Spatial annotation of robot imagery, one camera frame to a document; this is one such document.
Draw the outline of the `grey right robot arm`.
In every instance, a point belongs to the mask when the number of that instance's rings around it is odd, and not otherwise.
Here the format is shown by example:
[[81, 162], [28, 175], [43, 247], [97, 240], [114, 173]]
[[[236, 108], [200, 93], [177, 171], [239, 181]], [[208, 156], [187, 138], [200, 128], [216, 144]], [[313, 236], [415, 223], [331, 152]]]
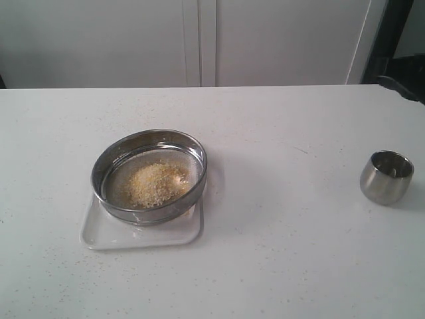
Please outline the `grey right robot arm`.
[[424, 104], [424, 54], [384, 59], [377, 83], [407, 100]]

